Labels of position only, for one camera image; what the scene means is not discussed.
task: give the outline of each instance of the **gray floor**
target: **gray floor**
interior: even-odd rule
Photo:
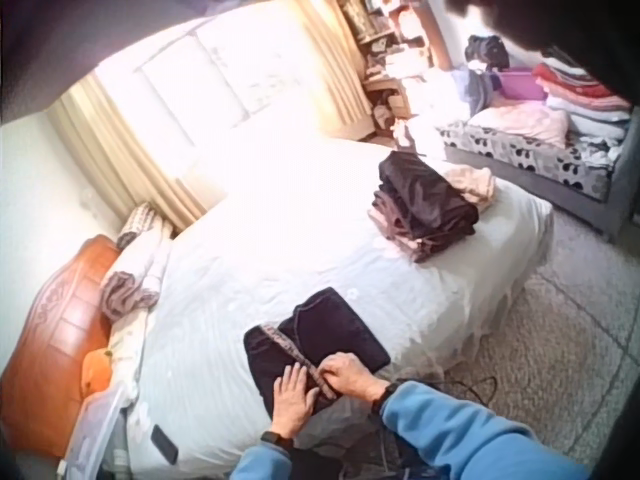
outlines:
[[[495,375],[495,411],[591,465],[640,375],[640,229],[629,226],[614,246],[555,215],[548,264],[527,282],[503,329],[483,340],[473,365],[450,377],[473,383]],[[478,389],[485,398],[486,388]],[[375,440],[367,448],[379,452]]]

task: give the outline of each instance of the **purple container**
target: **purple container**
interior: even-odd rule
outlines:
[[[498,72],[502,89],[500,93],[504,98],[511,100],[544,100],[547,93],[536,83],[536,77],[531,74],[529,68],[509,68]]]

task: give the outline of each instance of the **carved headboard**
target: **carved headboard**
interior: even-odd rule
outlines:
[[[15,451],[64,456],[82,404],[82,360],[109,342],[100,282],[118,255],[107,237],[88,240],[36,296],[0,380],[0,421]]]

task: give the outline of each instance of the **person's left hand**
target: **person's left hand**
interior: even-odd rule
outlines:
[[[294,438],[313,413],[319,388],[305,394],[307,369],[296,363],[287,366],[273,384],[273,420],[270,431],[283,438]]]

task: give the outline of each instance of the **black phone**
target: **black phone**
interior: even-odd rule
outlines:
[[[162,429],[158,425],[153,426],[153,431],[151,432],[151,441],[156,446],[162,456],[169,462],[171,465],[175,465],[178,461],[178,447],[176,447],[175,443],[173,443],[167,434],[162,431]]]

